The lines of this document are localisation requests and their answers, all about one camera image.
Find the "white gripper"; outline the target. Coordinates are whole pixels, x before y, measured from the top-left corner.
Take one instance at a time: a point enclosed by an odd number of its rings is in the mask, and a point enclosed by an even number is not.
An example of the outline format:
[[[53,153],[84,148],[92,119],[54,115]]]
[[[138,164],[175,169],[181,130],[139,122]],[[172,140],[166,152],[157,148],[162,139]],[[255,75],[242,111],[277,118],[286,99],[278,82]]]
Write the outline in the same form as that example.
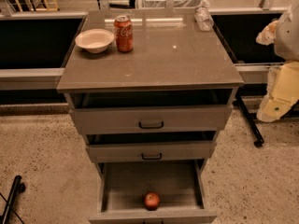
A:
[[[257,119],[273,122],[288,113],[299,101],[299,62],[271,67],[266,90],[267,94],[260,103]]]

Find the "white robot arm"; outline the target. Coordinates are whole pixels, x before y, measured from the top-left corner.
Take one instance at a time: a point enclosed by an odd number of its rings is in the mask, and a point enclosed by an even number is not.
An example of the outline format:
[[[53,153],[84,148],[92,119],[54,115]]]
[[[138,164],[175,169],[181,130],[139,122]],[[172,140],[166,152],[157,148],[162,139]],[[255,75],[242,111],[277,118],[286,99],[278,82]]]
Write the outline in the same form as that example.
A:
[[[258,120],[273,122],[299,101],[299,0],[294,0],[277,21],[266,25],[256,42],[273,44],[275,54],[285,60],[280,67],[269,69],[266,95],[257,112]]]

